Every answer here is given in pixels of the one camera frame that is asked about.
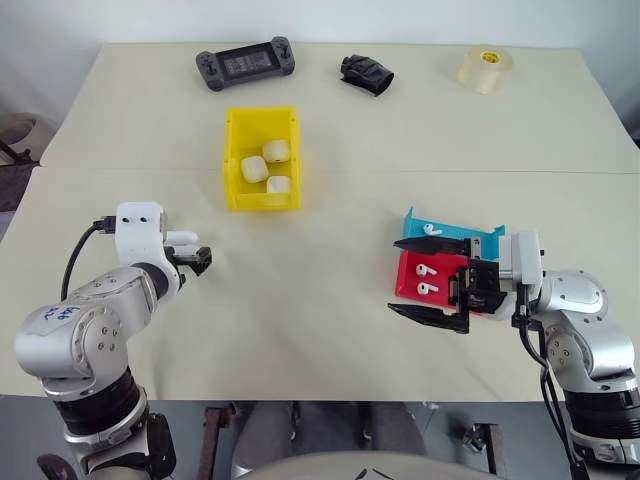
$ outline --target table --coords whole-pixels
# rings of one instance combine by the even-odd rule
[[[511,49],[507,85],[481,96],[453,80],[466,47],[296,44],[290,77],[211,92],[195,54],[229,47],[103,47],[0,246],[2,393],[42,394],[14,359],[15,331],[56,301],[79,235],[122,201],[159,202],[170,228],[215,252],[129,342],[150,398],[539,400],[508,322],[474,319],[461,336],[386,308],[412,205],[537,228],[545,267],[596,275],[640,345],[638,150],[579,53]],[[395,71],[382,96],[337,79],[352,53]],[[225,109],[268,104],[298,108],[303,207],[228,212]],[[115,265],[113,238],[92,238],[72,288]]]
[[[296,105],[311,170],[638,172],[638,150],[577,50],[510,49],[491,95],[456,80],[467,47],[294,44],[291,76],[206,88],[203,50],[238,45],[105,45],[42,164],[219,168],[229,106]],[[395,72],[375,99],[338,79],[369,55]]]
[[[3,393],[41,394],[15,362],[15,331],[56,301],[90,222],[129,200],[159,202],[169,228],[192,229],[214,249],[210,270],[189,275],[129,342],[133,374],[154,399],[538,400],[538,367],[508,322],[472,319],[471,334],[458,335],[386,308],[392,242],[410,205],[447,223],[537,227],[546,268],[595,274],[640,344],[637,175],[305,170],[303,208],[270,214],[228,212],[220,175],[34,172],[0,248]],[[115,264],[113,238],[92,238],[71,288]]]

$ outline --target blue tray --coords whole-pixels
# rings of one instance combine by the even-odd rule
[[[455,238],[458,240],[469,237],[480,237],[480,241],[482,242],[482,258],[485,260],[495,260],[500,256],[498,238],[505,233],[504,225],[496,227],[493,233],[487,233],[480,230],[473,230],[472,228],[413,218],[413,207],[411,207],[409,213],[407,213],[407,216],[404,218],[403,238],[426,236],[425,225],[427,224],[433,225],[434,232],[442,230],[442,232],[438,234],[439,237]]]

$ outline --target gray floor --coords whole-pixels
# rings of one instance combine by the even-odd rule
[[[178,465],[173,478],[195,478],[202,441],[202,413],[223,402],[154,401],[151,409],[167,416]],[[560,441],[541,403],[409,403],[431,458],[487,470],[484,454],[463,447],[452,433],[460,424],[498,423],[504,435],[508,478],[513,480],[570,479]],[[0,396],[0,464],[4,479],[44,479],[35,459],[55,453],[72,462],[61,432],[62,421],[45,398]],[[229,478],[231,454],[238,428],[223,430],[216,457],[215,480]],[[627,470],[592,472],[591,478],[623,479]]]

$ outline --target yellow bin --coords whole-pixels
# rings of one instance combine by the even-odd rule
[[[267,193],[266,180],[247,183],[241,161],[262,155],[270,140],[288,140],[288,162],[267,163],[269,176],[291,179],[290,193]],[[229,210],[291,210],[300,208],[300,133],[294,107],[229,108],[224,145],[224,190]]]

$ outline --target packing tape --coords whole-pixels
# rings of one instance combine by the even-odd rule
[[[513,58],[504,48],[476,45],[467,52],[458,80],[474,92],[489,93],[500,88],[512,68]]]

